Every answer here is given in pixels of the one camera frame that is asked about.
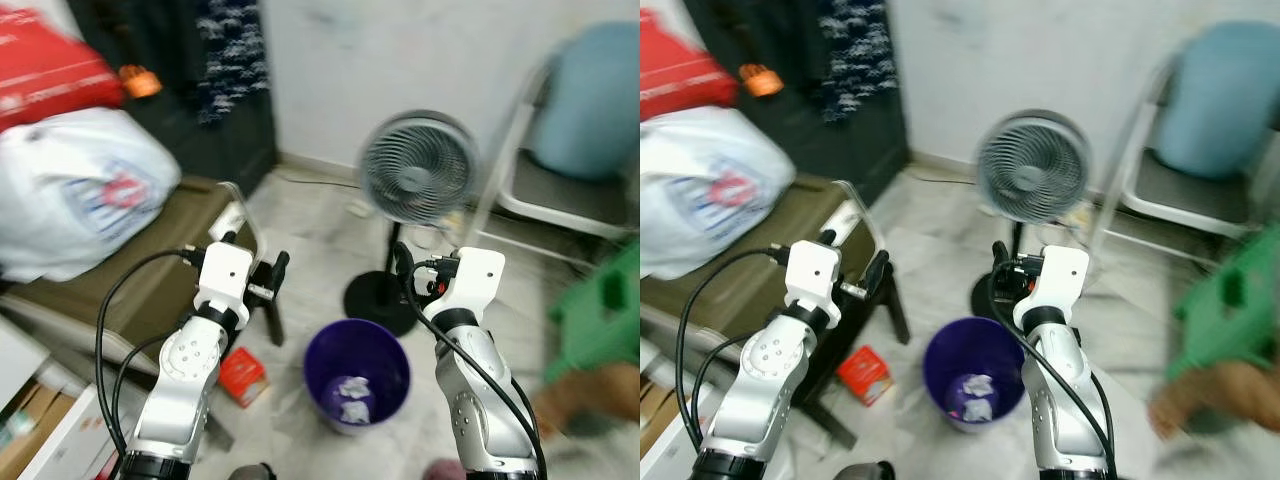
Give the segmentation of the person's hand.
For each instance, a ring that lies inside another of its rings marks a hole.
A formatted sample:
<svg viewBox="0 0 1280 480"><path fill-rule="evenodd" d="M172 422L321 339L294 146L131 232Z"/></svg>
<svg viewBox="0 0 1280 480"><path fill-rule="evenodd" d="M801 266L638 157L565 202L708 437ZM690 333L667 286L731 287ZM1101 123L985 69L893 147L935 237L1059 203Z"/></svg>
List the person's hand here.
<svg viewBox="0 0 1280 480"><path fill-rule="evenodd" d="M1161 440L1175 436L1187 421L1206 404L1206 388L1188 383L1165 385L1148 403L1148 420Z"/></svg>
<svg viewBox="0 0 1280 480"><path fill-rule="evenodd" d="M554 436L570 421L589 408L588 393L593 375L585 371L566 372L541 388L532 398L532 412L541 438Z"/></svg>

